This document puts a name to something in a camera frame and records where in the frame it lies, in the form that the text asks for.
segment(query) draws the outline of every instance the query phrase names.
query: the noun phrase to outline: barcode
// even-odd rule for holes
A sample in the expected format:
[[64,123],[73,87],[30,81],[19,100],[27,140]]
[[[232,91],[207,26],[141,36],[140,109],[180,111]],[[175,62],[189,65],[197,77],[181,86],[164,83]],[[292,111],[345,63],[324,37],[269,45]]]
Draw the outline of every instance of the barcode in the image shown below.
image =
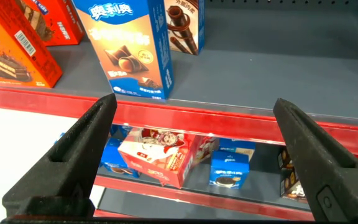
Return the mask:
[[35,54],[35,48],[30,43],[28,38],[23,34],[21,30],[19,30],[15,34],[16,40],[19,41],[19,43],[22,45],[22,47],[25,49],[25,51],[30,55],[33,56]]

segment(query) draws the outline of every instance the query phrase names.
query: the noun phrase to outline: orange snack box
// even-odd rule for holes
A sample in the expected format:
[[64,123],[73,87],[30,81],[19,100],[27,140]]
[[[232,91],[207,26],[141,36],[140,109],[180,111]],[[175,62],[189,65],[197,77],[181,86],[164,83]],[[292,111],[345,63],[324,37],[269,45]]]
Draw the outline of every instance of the orange snack box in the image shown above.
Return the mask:
[[85,32],[71,0],[16,0],[46,46],[79,44]]
[[0,0],[0,86],[52,88],[62,70],[16,1]]

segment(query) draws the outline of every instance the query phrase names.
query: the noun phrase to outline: lower shelf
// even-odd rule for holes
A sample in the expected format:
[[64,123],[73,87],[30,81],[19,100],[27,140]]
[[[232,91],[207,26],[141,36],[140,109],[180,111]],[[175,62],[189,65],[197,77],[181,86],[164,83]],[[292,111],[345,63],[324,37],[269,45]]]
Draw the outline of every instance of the lower shelf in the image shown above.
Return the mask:
[[185,202],[195,205],[264,215],[288,220],[313,220],[307,204],[280,198],[278,146],[258,144],[250,162],[251,171],[240,190],[208,185],[210,159],[191,170],[182,189],[161,187],[159,181],[141,175],[136,179],[100,168],[95,185]]
[[95,215],[115,218],[279,220],[263,215],[193,205],[113,189],[106,189]]

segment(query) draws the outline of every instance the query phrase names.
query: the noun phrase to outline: oreo cookie image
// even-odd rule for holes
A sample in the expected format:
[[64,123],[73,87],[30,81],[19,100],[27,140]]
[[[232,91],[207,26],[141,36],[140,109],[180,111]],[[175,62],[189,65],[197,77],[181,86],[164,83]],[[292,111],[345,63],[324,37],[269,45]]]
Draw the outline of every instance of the oreo cookie image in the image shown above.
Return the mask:
[[113,172],[116,172],[117,174],[123,174],[124,173],[124,170],[120,169],[120,168],[111,168],[111,170]]
[[132,175],[132,174],[133,174],[133,172],[132,172],[132,171],[127,170],[127,169],[123,169],[123,171],[124,171],[125,173],[129,174],[129,175]]
[[222,187],[233,187],[236,184],[236,181],[231,177],[218,177],[216,179],[216,184]]

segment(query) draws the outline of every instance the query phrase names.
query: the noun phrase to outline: red cake box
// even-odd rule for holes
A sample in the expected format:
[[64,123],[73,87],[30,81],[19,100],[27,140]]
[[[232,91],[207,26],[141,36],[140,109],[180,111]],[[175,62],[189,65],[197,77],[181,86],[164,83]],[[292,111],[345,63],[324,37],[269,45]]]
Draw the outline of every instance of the red cake box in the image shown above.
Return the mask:
[[162,185],[181,188],[203,136],[133,128],[118,148],[126,164]]

